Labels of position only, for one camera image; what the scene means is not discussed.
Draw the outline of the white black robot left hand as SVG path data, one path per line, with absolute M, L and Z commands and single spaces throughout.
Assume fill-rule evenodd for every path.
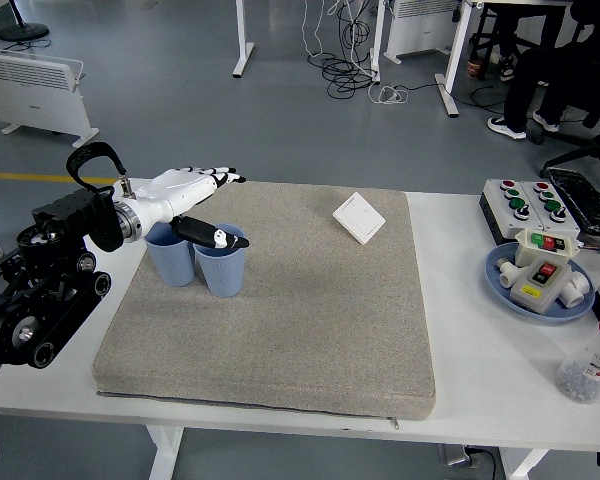
M 113 201 L 123 240 L 144 238 L 156 224 L 164 223 L 175 236 L 196 245 L 213 249 L 246 248 L 247 239 L 187 215 L 218 188 L 245 181 L 229 167 L 169 169 L 139 187 L 122 177 Z

